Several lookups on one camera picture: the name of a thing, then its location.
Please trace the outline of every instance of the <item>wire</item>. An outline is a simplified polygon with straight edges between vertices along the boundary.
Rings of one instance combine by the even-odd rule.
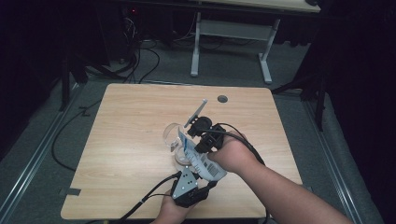
[[[132,35],[132,40],[134,40],[134,33],[136,32],[136,26],[134,26],[134,22],[133,22],[131,19],[129,19],[129,18],[127,18],[127,17],[125,17],[124,19],[127,20],[127,21],[129,22],[129,27],[128,27],[128,29],[126,30],[127,32],[129,32],[129,30],[131,29],[131,27],[134,27],[134,32],[133,32],[133,35]]]
[[[189,38],[195,36],[195,35],[190,35],[190,36],[189,36],[189,34],[191,33],[192,28],[194,27],[196,17],[197,17],[197,13],[195,12],[195,13],[194,13],[194,17],[192,18],[190,30],[189,30],[183,37],[181,37],[181,38],[179,38],[179,39],[174,39],[174,40],[173,40],[174,42],[177,42],[177,41],[179,41],[179,40],[189,39]]]
[[[247,141],[246,137],[241,132],[239,132],[233,125],[228,124],[228,123],[219,123],[219,125],[225,125],[225,126],[228,126],[228,127],[232,128],[232,129],[234,129],[236,132],[238,132]]]
[[[133,214],[143,203],[145,203],[151,196],[151,193],[154,192],[157,188],[159,188],[163,183],[173,178],[179,178],[181,176],[181,171],[175,173],[174,175],[169,175],[160,183],[158,183],[140,202],[138,202],[129,212],[127,212],[123,217],[121,217],[115,224],[121,224],[125,221],[131,214]]]
[[[138,48],[137,48],[137,62],[136,62],[136,64],[134,65],[134,68],[132,69],[132,71],[131,71],[131,73],[123,80],[123,82],[122,83],[126,83],[127,81],[128,81],[128,79],[129,79],[129,83],[131,83],[131,81],[132,81],[132,78],[134,79],[134,83],[136,83],[136,79],[135,79],[135,77],[134,77],[134,71],[136,70],[136,68],[137,68],[137,66],[140,64],[140,50],[141,50],[141,44],[142,44],[142,42],[139,42],[139,46],[138,46]]]
[[[263,165],[265,165],[265,162],[262,160],[262,157],[260,156],[260,154],[257,152],[256,148],[254,148],[253,145],[251,145],[249,143],[249,141],[244,138],[244,137],[240,137],[236,134],[233,133],[226,133],[226,132],[222,132],[222,131],[215,131],[215,130],[199,130],[200,132],[205,132],[205,133],[222,133],[228,136],[231,136],[237,140],[239,140],[241,143],[243,143],[252,153],[253,155],[256,157],[256,159]]]
[[[270,217],[271,217],[270,211],[268,211],[268,209],[265,208],[265,219],[264,219],[264,222],[262,224],[267,224],[267,222],[270,219]]]
[[[149,198],[154,197],[154,196],[168,196],[168,197],[171,197],[170,194],[151,194],[151,195],[149,196]]]
[[[157,56],[157,59],[158,59],[158,60],[157,60],[157,63],[155,64],[155,66],[154,66],[151,70],[149,70],[145,75],[143,75],[143,76],[140,78],[138,84],[141,84],[142,81],[143,81],[143,79],[144,79],[145,77],[147,77],[152,71],[154,71],[154,70],[158,67],[158,65],[160,64],[160,55],[158,55],[157,52],[155,52],[155,51],[152,50],[152,49],[145,49],[145,50],[148,50],[148,51],[151,51],[152,53],[154,53],[154,54]]]
[[[61,161],[59,161],[58,158],[56,157],[56,154],[55,154],[55,144],[56,144],[56,141],[58,140],[58,137],[61,135],[61,133],[62,133],[62,131],[64,130],[64,128],[65,128],[71,121],[73,121],[73,120],[74,120],[75,118],[77,118],[79,115],[83,114],[83,113],[84,113],[85,111],[87,111],[89,108],[91,108],[91,107],[93,107],[93,106],[99,104],[101,101],[102,101],[102,100],[99,100],[99,101],[95,102],[94,104],[92,104],[92,105],[90,105],[90,106],[88,106],[88,107],[85,107],[84,110],[82,110],[81,112],[77,113],[75,116],[73,116],[73,118],[71,118],[69,121],[67,121],[67,122],[64,124],[64,126],[62,126],[62,128],[59,130],[59,132],[56,133],[55,138],[53,139],[53,142],[52,142],[52,145],[51,145],[51,155],[52,155],[52,158],[55,160],[55,162],[58,163],[59,165],[61,165],[64,169],[67,169],[67,170],[72,171],[72,172],[75,172],[75,171],[76,171],[75,168],[72,168],[72,167],[70,167],[70,166],[68,166],[68,165],[65,165],[64,163],[62,163]]]
[[[179,42],[189,40],[189,39],[191,39],[191,38],[193,38],[193,37],[195,37],[195,35],[192,35],[192,36],[187,37],[187,38],[184,38],[184,39],[180,39],[180,40],[178,40],[178,41],[174,41],[174,44],[176,44],[176,45],[178,45],[178,46],[181,46],[181,47],[189,47],[189,46],[192,46],[192,45],[195,43],[193,40],[190,41],[190,43],[188,43],[188,44],[180,44]]]
[[[130,52],[131,52],[131,48],[128,47],[127,55],[130,55]],[[113,72],[113,71],[110,71],[109,69],[107,69],[107,68],[105,68],[105,67],[103,67],[103,66],[102,66],[102,67],[103,67],[102,69],[106,69],[106,70],[108,70],[108,72],[111,72],[113,75],[116,75],[116,77],[114,77],[114,76],[110,76],[110,77],[116,78],[116,79],[124,79],[124,82],[125,82],[125,79],[127,79],[128,77],[124,78],[124,77],[120,77],[120,76],[118,76],[118,75],[121,74],[121,73],[123,73],[123,72],[126,72],[126,71],[130,70],[131,68],[133,68],[133,70],[135,70],[135,68],[137,67],[136,64],[137,64],[136,56],[134,55],[134,53],[132,53],[131,58],[130,58],[128,64],[125,65],[124,67],[122,67],[122,68],[120,68],[120,69],[118,69],[118,70],[116,70],[116,71],[114,71],[114,72]],[[103,76],[103,75],[106,75],[106,73],[108,73],[108,72],[104,72],[102,69],[101,69],[101,71],[99,71],[98,69],[96,69],[96,70],[98,70],[98,72],[97,72],[97,71],[91,70],[91,68],[89,68],[89,67],[85,67],[85,71],[86,71],[87,73],[92,74],[92,75],[95,75],[95,76]]]

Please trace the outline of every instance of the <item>desk leg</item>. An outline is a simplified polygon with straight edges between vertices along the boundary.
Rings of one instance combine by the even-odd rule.
[[[265,47],[265,51],[264,51],[264,53],[259,54],[259,60],[260,60],[261,66],[262,66],[262,75],[264,76],[264,82],[266,84],[272,83],[270,70],[268,69],[267,57],[268,57],[268,54],[270,53],[271,46],[274,43],[274,39],[276,36],[276,32],[277,32],[279,23],[280,23],[280,19],[277,19],[274,22],[274,25],[272,26],[272,29],[271,29],[271,32],[270,32],[270,35],[269,35],[269,38],[267,41],[267,46]]]
[[[201,13],[197,12],[197,22],[195,28],[195,46],[194,46],[194,53],[192,54],[192,63],[191,63],[192,77],[198,77],[200,34],[201,34]]]

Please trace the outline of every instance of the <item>white plastic part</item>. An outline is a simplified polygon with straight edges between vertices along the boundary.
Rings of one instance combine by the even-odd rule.
[[[201,113],[202,109],[204,109],[204,106],[206,105],[206,103],[207,103],[207,100],[203,99],[202,104],[198,107],[198,109],[195,111],[195,113],[193,113],[191,115],[191,117],[189,117],[186,124],[184,125],[184,128],[187,128],[190,125],[190,122],[195,118],[195,116],[198,117],[199,113]]]
[[[219,181],[227,172],[222,169],[216,162],[207,158],[206,153],[198,153],[195,148],[195,143],[187,136],[179,131],[178,136],[184,147],[184,154],[190,161],[198,175],[207,181]]]

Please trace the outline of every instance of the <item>black cable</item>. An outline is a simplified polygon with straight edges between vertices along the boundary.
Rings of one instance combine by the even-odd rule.
[[[265,208],[265,219],[264,219],[264,222],[262,223],[262,224],[267,224],[267,222],[268,222],[268,219],[270,219],[270,211],[268,211],[268,209],[267,208]]]
[[[134,22],[131,19],[129,19],[128,17],[123,18],[123,21],[122,21],[123,27],[125,27],[125,20],[128,20],[130,22],[129,28],[123,31],[125,38],[126,38],[126,57],[129,58],[130,54],[131,54],[131,50],[134,49],[133,43],[134,43],[134,35],[135,35],[136,27],[134,26]],[[132,30],[132,39],[130,40],[128,35],[130,34],[131,27],[133,27],[134,29]],[[115,79],[123,79],[123,77],[119,76],[119,74],[126,72],[129,69],[133,68],[135,63],[136,63],[136,57],[134,56],[134,54],[132,54],[130,57],[129,63],[127,65],[125,65],[124,67],[122,67],[121,69],[118,69],[114,72],[110,71],[109,69],[106,69],[104,66],[102,66],[100,64],[90,64],[90,63],[89,63],[89,65],[91,65],[93,68],[95,68],[99,72],[93,71],[88,67],[85,67],[85,71],[89,74],[96,75],[96,76],[108,76],[108,77],[112,77]]]
[[[136,70],[137,66],[140,64],[140,50],[141,50],[141,42],[139,42],[139,47],[137,48],[137,62],[134,65],[134,68],[132,69],[131,73],[124,79],[122,83],[125,83],[129,80],[129,83],[131,83],[132,77],[134,78],[134,83],[136,83],[136,79],[134,77],[134,71]]]
[[[174,40],[174,44],[176,44],[176,45],[179,45],[179,46],[181,46],[181,47],[189,47],[189,46],[192,46],[192,45],[194,45],[194,43],[195,43],[195,41],[194,40],[192,40],[192,41],[189,41],[189,39],[191,39],[191,38],[193,38],[194,37],[194,35],[192,35],[192,36],[189,36],[189,37],[186,37],[186,38],[184,38],[184,39],[180,39],[180,40]],[[189,44],[180,44],[180,43],[178,43],[178,42],[181,42],[181,41],[189,41],[190,43]]]
[[[140,78],[138,84],[141,84],[142,81],[143,81],[143,79],[144,79],[145,77],[147,77],[152,71],[154,71],[154,70],[158,67],[158,65],[160,64],[160,55],[158,55],[157,52],[155,52],[155,51],[152,50],[152,49],[145,49],[145,50],[148,50],[148,51],[151,51],[152,53],[154,53],[154,54],[157,56],[158,61],[157,61],[157,63],[155,64],[155,66],[154,66],[151,70],[149,70],[145,75],[143,75],[143,76]]]
[[[102,101],[102,100],[99,100],[99,101],[95,102],[94,104],[92,104],[92,105],[90,105],[90,106],[84,108],[84,110],[82,110],[81,112],[77,113],[75,116],[73,116],[73,118],[71,118],[69,121],[67,121],[67,122],[64,124],[64,126],[62,126],[62,128],[56,133],[56,135],[55,135],[55,137],[54,137],[54,139],[53,139],[53,141],[52,141],[52,145],[51,145],[51,155],[52,155],[52,158],[55,160],[55,162],[58,163],[59,165],[61,165],[64,169],[67,169],[67,170],[72,171],[72,172],[75,172],[75,171],[76,171],[75,168],[72,168],[72,167],[70,167],[70,166],[68,166],[68,165],[65,165],[64,163],[62,163],[61,161],[59,161],[58,158],[56,157],[56,154],[55,154],[55,144],[56,144],[56,141],[58,140],[59,135],[61,135],[61,133],[62,133],[62,131],[64,130],[64,128],[65,128],[71,121],[73,121],[73,120],[74,120],[75,118],[77,118],[79,115],[81,115],[82,113],[84,113],[87,109],[89,109],[89,108],[91,108],[91,107],[93,107],[93,106],[99,104],[101,101]]]
[[[204,133],[222,133],[228,136],[231,136],[237,140],[239,140],[241,143],[243,143],[252,153],[253,155],[256,157],[256,159],[263,165],[265,165],[264,160],[262,159],[262,157],[260,156],[260,154],[257,152],[256,148],[254,148],[253,145],[251,145],[249,143],[249,141],[241,136],[238,136],[236,134],[233,133],[226,133],[226,132],[222,132],[222,131],[215,131],[215,130],[199,130],[200,132],[204,132]]]
[[[236,132],[238,132],[247,141],[246,137],[241,132],[239,132],[239,130],[237,130],[233,125],[228,124],[228,123],[219,123],[219,125],[225,125],[225,126],[228,126],[228,127],[232,128],[232,129],[234,129]]]
[[[127,212],[123,217],[121,217],[119,220],[117,220],[117,222],[115,224],[121,224],[123,221],[125,221],[131,214],[133,214],[143,203],[145,203],[148,198],[150,198],[150,195],[152,192],[154,192],[154,190],[156,190],[157,188],[159,188],[163,183],[165,183],[166,181],[173,179],[173,178],[177,178],[181,176],[181,171],[175,173],[174,175],[169,175],[168,177],[166,177],[164,180],[162,180],[160,183],[158,183],[148,194],[146,194],[146,196],[140,200],[140,202],[138,202],[129,212]]]
[[[175,44],[180,45],[180,44],[177,43],[177,41],[182,41],[182,40],[186,40],[186,39],[190,39],[190,38],[192,38],[192,37],[195,37],[195,35],[190,35],[190,36],[189,36],[189,34],[191,33],[191,31],[192,31],[192,29],[193,29],[193,27],[194,27],[196,18],[197,18],[197,12],[194,13],[194,17],[192,18],[192,22],[191,22],[191,26],[190,26],[189,31],[188,31],[185,35],[183,35],[181,38],[174,39],[173,42],[174,42]],[[189,45],[180,45],[180,46],[191,46],[193,43],[194,43],[194,42],[192,42],[192,43],[189,44]]]
[[[170,194],[151,194],[151,195],[149,196],[149,198],[154,197],[154,196],[168,196],[168,197],[171,197]]]

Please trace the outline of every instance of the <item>white desk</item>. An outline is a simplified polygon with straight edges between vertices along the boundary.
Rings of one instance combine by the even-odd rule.
[[[279,10],[291,10],[299,12],[320,12],[319,7],[309,6],[305,0],[199,0],[201,3],[229,4],[244,7],[264,7]],[[268,69],[267,57],[273,45],[276,31],[280,20],[274,21],[273,25],[253,25],[227,21],[201,20],[201,13],[197,13],[195,29],[195,45],[192,54],[191,76],[197,77],[200,59],[200,37],[201,35],[217,35],[224,37],[235,37],[244,39],[254,39],[266,41],[263,53],[259,54],[259,62],[262,67],[262,75],[266,84],[272,83],[270,71]]]

